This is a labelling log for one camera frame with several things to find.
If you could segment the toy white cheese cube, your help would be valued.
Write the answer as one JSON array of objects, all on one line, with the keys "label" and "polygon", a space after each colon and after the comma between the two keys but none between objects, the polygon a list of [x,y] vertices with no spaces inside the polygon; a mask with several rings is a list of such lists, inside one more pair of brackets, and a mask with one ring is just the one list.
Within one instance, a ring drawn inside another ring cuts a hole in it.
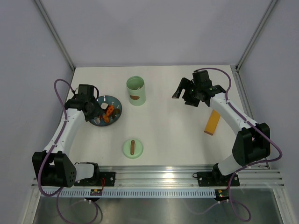
[{"label": "toy white cheese cube", "polygon": [[101,109],[102,110],[106,110],[108,107],[109,107],[109,104],[103,102],[101,105],[100,105]]}]

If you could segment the toy orange carrot piece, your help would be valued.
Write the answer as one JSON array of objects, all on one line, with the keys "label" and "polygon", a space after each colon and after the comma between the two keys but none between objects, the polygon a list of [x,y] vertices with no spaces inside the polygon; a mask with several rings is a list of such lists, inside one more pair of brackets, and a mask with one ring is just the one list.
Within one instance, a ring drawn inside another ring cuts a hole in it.
[{"label": "toy orange carrot piece", "polygon": [[113,105],[109,105],[107,110],[106,110],[106,115],[109,117],[113,114],[114,111],[114,106]]}]

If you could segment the green cylindrical lunch container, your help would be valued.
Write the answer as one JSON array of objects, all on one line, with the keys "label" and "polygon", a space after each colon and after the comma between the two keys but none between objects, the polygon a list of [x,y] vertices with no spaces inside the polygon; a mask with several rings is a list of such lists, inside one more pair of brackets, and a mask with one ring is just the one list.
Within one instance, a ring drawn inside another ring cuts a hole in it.
[{"label": "green cylindrical lunch container", "polygon": [[139,76],[130,77],[126,82],[126,87],[130,104],[142,106],[146,101],[144,80]]}]

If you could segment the metal tongs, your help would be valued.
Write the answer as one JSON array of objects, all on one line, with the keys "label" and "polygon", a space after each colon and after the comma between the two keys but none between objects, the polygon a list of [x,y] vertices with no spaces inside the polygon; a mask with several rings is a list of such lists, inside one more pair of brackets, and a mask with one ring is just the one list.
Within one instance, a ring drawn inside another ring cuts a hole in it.
[{"label": "metal tongs", "polygon": [[96,124],[100,123],[100,119],[99,118],[95,118],[94,121],[95,121]]}]

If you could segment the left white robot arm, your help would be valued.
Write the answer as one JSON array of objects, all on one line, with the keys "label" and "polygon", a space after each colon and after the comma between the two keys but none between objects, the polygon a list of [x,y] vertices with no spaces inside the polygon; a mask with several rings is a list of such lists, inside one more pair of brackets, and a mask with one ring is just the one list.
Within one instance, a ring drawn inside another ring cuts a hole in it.
[{"label": "left white robot arm", "polygon": [[70,188],[85,180],[95,186],[101,180],[99,166],[93,162],[74,164],[69,159],[70,150],[78,129],[85,122],[97,118],[102,109],[97,101],[98,89],[89,84],[80,84],[73,97],[63,103],[64,114],[49,144],[41,152],[35,152],[32,163],[38,186]]}]

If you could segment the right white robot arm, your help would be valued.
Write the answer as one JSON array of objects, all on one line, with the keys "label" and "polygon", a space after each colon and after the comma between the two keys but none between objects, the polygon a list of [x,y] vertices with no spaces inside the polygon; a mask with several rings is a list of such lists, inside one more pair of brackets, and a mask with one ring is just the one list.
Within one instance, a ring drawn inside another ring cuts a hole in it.
[{"label": "right white robot arm", "polygon": [[208,70],[198,69],[192,76],[192,80],[181,79],[172,97],[182,97],[185,105],[194,107],[200,102],[205,103],[220,114],[236,135],[232,154],[216,163],[209,174],[214,183],[223,185],[236,170],[270,155],[270,128],[266,123],[258,124],[241,112],[228,98],[227,90],[212,84]]}]

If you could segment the orange rectangular box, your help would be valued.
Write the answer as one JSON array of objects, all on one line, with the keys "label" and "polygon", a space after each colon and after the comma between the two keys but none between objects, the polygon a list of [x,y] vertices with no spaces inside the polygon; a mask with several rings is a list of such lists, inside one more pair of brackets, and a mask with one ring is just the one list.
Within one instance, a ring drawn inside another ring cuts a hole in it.
[{"label": "orange rectangular box", "polygon": [[213,110],[211,112],[209,120],[208,120],[208,122],[206,124],[204,133],[213,136],[214,133],[215,133],[215,130],[217,128],[217,125],[219,123],[220,118],[221,118],[220,114],[217,111]]}]

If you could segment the dark teal plate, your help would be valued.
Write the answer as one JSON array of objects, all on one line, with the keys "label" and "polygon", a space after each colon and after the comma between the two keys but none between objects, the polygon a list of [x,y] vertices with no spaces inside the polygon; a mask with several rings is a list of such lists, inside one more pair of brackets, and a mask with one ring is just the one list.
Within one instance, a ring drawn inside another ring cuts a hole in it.
[{"label": "dark teal plate", "polygon": [[102,95],[97,98],[102,113],[89,122],[95,126],[109,126],[116,122],[122,113],[122,104],[116,97]]}]

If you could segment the toy brown mushroom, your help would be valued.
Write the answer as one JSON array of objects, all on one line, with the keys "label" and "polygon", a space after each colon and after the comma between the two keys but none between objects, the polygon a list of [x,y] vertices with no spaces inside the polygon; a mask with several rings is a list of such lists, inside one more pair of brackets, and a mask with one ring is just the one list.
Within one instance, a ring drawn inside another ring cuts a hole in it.
[{"label": "toy brown mushroom", "polygon": [[116,118],[116,116],[120,113],[121,113],[120,109],[118,108],[114,109],[112,113],[112,119]]}]

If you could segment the green round lid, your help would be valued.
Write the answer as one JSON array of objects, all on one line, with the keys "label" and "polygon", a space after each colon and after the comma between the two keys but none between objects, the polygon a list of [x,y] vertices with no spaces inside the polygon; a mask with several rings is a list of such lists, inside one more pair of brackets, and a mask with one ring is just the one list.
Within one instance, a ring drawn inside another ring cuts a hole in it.
[{"label": "green round lid", "polygon": [[137,159],[143,153],[143,144],[138,139],[129,139],[123,144],[123,154],[129,159]]}]

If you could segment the right aluminium frame post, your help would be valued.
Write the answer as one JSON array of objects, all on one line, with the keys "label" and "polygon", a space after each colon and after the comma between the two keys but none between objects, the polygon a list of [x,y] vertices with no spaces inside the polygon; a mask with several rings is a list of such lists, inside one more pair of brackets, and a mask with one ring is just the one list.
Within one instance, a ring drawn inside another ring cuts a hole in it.
[{"label": "right aluminium frame post", "polygon": [[235,69],[237,72],[239,72],[241,70],[241,67],[243,66],[243,64],[245,63],[247,57],[249,56],[251,50],[253,49],[255,43],[257,42],[262,30],[264,29],[264,27],[266,26],[267,21],[269,20],[270,16],[272,15],[275,7],[277,6],[277,4],[279,3],[279,0],[271,0],[264,12],[264,14],[262,15],[262,18],[260,19],[257,27],[255,28],[253,35],[251,36],[248,44],[246,45],[246,48],[244,50],[244,52],[241,55],[241,58],[239,59],[238,63],[235,66]]}]

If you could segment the aluminium frame post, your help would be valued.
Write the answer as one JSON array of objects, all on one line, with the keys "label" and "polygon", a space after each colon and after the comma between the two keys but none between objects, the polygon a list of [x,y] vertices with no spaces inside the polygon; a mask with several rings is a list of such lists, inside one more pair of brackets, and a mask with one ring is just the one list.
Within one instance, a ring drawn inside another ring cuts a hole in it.
[{"label": "aluminium frame post", "polygon": [[75,65],[73,60],[71,59],[65,45],[63,44],[57,29],[54,26],[54,23],[49,15],[49,13],[46,10],[46,7],[43,4],[42,0],[32,0],[32,2],[34,3],[34,5],[36,6],[38,12],[41,14],[41,17],[43,19],[43,21],[46,24],[47,29],[49,30],[51,36],[54,39],[54,42],[56,43],[57,47],[59,48],[61,54],[63,55],[64,59],[66,60],[68,66],[70,67],[71,71],[74,72],[75,71]]},{"label": "aluminium frame post", "polygon": [[237,72],[239,72],[241,70],[241,67],[243,66],[243,64],[245,63],[247,57],[249,56],[251,50],[253,49],[255,43],[257,42],[262,30],[264,29],[264,27],[266,26],[267,21],[269,20],[270,16],[272,15],[275,7],[277,6],[277,4],[279,3],[279,0],[271,0],[264,12],[264,14],[262,15],[262,18],[260,19],[257,27],[255,28],[253,35],[251,36],[248,44],[246,45],[246,48],[244,50],[244,52],[241,55],[241,58],[239,59],[238,63],[235,66],[235,69]]}]

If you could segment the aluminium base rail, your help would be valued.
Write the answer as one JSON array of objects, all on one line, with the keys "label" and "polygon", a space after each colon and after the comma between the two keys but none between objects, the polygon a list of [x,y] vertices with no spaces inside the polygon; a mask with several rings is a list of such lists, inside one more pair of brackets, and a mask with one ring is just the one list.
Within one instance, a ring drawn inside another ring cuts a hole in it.
[{"label": "aluminium base rail", "polygon": [[[101,166],[100,171],[115,172],[115,189],[199,189],[197,172],[212,166]],[[283,189],[284,181],[277,169],[261,164],[238,172],[239,189]]]}]

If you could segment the left aluminium frame post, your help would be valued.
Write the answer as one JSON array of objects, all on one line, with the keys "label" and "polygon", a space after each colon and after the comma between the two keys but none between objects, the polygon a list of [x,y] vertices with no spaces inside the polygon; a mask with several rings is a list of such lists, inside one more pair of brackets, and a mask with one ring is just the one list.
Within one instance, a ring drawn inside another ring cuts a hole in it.
[{"label": "left aluminium frame post", "polygon": [[57,29],[54,26],[54,23],[49,15],[49,13],[46,10],[46,7],[43,4],[42,0],[32,0],[32,2],[34,3],[34,5],[36,6],[38,12],[41,14],[41,17],[43,19],[43,21],[46,24],[47,29],[49,30],[51,36],[54,39],[54,42],[56,43],[57,47],[59,48],[61,54],[63,55],[64,59],[66,60],[68,66],[70,67],[71,71],[74,72],[75,71],[75,65],[73,60],[71,59],[65,45],[63,44]]}]

